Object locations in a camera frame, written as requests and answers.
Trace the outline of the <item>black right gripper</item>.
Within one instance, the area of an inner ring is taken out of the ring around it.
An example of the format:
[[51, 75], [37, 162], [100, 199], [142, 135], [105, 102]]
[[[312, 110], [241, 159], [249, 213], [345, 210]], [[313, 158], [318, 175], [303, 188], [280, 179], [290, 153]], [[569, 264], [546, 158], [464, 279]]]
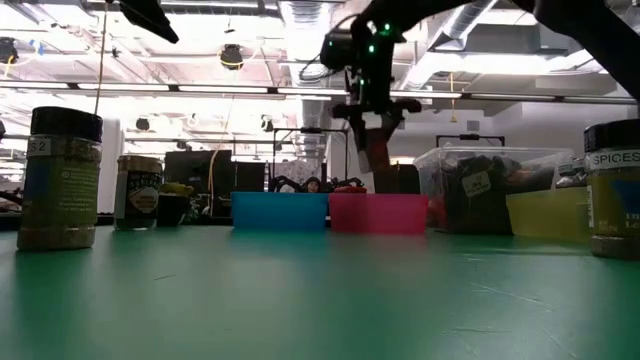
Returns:
[[419, 113], [417, 99], [391, 99], [392, 61], [395, 41], [392, 37], [370, 37], [363, 42], [352, 37], [333, 38], [333, 69], [345, 72], [348, 103], [333, 107], [333, 117], [347, 119], [354, 134], [358, 166], [361, 173], [371, 171], [367, 155], [366, 123], [359, 118], [373, 112], [382, 118], [382, 133], [388, 144], [403, 123], [403, 112]]

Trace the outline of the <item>wooden-lid spice jar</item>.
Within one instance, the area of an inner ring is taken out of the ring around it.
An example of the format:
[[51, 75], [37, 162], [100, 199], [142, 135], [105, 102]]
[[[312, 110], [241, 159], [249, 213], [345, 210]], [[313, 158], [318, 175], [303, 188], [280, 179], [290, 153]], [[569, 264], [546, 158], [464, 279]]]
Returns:
[[159, 159], [122, 155], [117, 160], [114, 227], [148, 230], [156, 225], [162, 164]]

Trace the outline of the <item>black-lid herb spice jar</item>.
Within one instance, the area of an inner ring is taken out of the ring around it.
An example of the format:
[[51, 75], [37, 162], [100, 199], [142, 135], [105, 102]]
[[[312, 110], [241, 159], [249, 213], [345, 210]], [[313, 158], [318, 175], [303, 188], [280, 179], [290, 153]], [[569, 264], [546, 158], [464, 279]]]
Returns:
[[640, 260], [640, 119], [584, 131], [591, 252]]
[[102, 159], [103, 120], [80, 110], [32, 111], [21, 223], [21, 251], [93, 246]]

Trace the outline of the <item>black box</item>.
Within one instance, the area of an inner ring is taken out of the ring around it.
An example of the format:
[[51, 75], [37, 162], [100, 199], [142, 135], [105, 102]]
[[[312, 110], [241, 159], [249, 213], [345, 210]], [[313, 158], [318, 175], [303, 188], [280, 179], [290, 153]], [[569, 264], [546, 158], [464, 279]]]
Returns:
[[418, 170], [412, 164], [391, 165], [374, 173], [374, 188], [380, 194], [419, 194]]

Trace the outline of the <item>clear plastic storage box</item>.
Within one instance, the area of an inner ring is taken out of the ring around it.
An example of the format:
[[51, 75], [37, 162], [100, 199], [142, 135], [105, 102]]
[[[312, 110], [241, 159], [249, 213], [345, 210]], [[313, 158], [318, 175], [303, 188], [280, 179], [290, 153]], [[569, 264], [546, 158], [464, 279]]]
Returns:
[[430, 150], [416, 158], [414, 166], [419, 173], [421, 193], [429, 198], [428, 224], [439, 231], [448, 232], [444, 229], [441, 162], [449, 157], [462, 158], [467, 153], [503, 159], [506, 196], [553, 189], [557, 168], [574, 156], [574, 151], [567, 148], [445, 146]]

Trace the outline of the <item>black metal stand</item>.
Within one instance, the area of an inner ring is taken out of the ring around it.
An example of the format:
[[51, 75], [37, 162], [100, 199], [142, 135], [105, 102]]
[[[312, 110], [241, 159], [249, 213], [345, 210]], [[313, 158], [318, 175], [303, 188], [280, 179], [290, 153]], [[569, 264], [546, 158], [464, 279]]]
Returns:
[[459, 135], [436, 135], [436, 147], [439, 148], [440, 142], [443, 139], [458, 139], [462, 141], [480, 141], [486, 140], [490, 145], [493, 145], [492, 140], [497, 140], [500, 142], [501, 147], [506, 147], [506, 138], [504, 136], [485, 136], [476, 133], [469, 134], [459, 134]]
[[283, 185], [291, 186], [296, 192], [306, 192], [307, 186], [300, 185], [294, 183], [291, 179], [286, 176], [275, 176], [275, 161], [276, 161], [276, 153], [280, 150], [281, 143], [284, 142], [293, 132], [299, 132], [302, 134], [327, 134], [327, 133], [341, 133], [344, 137], [344, 179], [338, 180], [337, 178], [329, 178], [328, 177], [328, 161], [325, 161], [323, 165], [325, 166], [322, 172], [322, 186], [321, 190], [326, 190], [327, 192], [332, 192], [339, 183], [346, 183], [349, 181], [348, 171], [349, 171], [349, 131], [346, 129], [326, 129], [319, 127], [302, 127], [302, 128], [274, 128], [273, 129], [273, 139], [272, 139], [272, 161], [269, 169], [269, 182], [268, 182], [268, 191], [269, 192], [279, 192]]

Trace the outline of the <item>pink plastic bin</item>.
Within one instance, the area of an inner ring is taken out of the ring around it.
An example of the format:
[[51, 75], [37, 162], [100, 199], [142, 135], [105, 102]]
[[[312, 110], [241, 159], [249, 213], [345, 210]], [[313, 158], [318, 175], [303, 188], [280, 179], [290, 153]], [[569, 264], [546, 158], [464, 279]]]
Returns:
[[331, 229], [338, 233], [420, 235], [426, 230], [429, 199], [418, 194], [333, 193]]

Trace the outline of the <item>black ceiling dome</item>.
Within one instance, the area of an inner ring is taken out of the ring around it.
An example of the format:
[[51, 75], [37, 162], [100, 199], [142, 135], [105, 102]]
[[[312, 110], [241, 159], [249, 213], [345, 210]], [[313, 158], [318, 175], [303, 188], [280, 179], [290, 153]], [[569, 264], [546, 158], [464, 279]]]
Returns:
[[225, 44], [219, 55], [220, 63], [230, 71], [239, 71], [244, 65], [242, 48], [239, 44]]

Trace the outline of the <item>black parts pile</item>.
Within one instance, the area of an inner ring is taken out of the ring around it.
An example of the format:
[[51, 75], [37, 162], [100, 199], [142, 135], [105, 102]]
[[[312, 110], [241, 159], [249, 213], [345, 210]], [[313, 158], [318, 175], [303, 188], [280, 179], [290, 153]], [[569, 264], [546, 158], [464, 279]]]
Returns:
[[446, 231], [511, 233], [502, 158], [467, 153], [462, 158], [449, 157], [441, 165]]

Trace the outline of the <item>white pillar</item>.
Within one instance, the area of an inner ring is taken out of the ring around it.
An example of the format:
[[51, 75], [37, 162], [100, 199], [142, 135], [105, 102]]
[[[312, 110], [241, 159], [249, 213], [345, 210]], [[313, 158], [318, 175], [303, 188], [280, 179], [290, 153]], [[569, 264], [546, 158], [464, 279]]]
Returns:
[[117, 160], [124, 151], [124, 130], [119, 119], [103, 119], [102, 159], [98, 188], [98, 212], [112, 213], [117, 186]]

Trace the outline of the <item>large black cabinet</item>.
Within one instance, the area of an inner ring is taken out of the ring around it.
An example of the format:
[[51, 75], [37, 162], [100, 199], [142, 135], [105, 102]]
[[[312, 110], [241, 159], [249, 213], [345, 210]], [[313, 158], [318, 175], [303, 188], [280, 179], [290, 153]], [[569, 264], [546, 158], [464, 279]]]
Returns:
[[230, 150], [167, 152], [165, 181], [191, 186], [196, 197], [207, 201], [210, 215], [228, 216], [235, 175], [231, 158]]

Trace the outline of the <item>green table mat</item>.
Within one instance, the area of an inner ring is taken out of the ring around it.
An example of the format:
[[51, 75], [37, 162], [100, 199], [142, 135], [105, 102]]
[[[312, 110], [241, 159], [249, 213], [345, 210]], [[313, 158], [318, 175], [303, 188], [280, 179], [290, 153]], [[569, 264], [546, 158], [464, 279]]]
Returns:
[[640, 360], [640, 262], [509, 237], [0, 233], [0, 360]]

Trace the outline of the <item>yellow-green plastic bin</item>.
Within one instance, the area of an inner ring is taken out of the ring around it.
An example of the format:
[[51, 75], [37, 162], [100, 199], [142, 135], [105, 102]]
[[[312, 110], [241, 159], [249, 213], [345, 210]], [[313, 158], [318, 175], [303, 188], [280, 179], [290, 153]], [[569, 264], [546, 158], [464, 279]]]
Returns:
[[515, 236], [589, 242], [586, 187], [511, 194], [506, 204]]

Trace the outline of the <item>potted succulent plant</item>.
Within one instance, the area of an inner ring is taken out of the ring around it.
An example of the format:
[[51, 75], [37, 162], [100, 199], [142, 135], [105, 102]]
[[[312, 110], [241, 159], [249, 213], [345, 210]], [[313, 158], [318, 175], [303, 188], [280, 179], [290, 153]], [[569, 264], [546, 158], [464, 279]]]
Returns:
[[191, 209], [192, 186], [167, 182], [159, 188], [158, 227], [176, 227]]

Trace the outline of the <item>silver air duct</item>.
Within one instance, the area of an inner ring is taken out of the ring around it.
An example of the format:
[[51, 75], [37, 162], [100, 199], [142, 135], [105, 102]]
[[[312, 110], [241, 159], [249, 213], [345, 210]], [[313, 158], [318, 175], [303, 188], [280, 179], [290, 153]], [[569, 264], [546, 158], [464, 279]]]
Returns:
[[[307, 63], [319, 54], [325, 34], [331, 28], [333, 6], [329, 3], [317, 1], [278, 1], [285, 27], [285, 40], [287, 43], [287, 60], [293, 87], [322, 87], [326, 81], [321, 77], [326, 74], [325, 67], [321, 64]], [[299, 127], [323, 128], [326, 127], [324, 102], [320, 100], [300, 100], [296, 121]], [[320, 134], [304, 135], [303, 143], [307, 145], [311, 141], [317, 144], [326, 143], [320, 141]]]

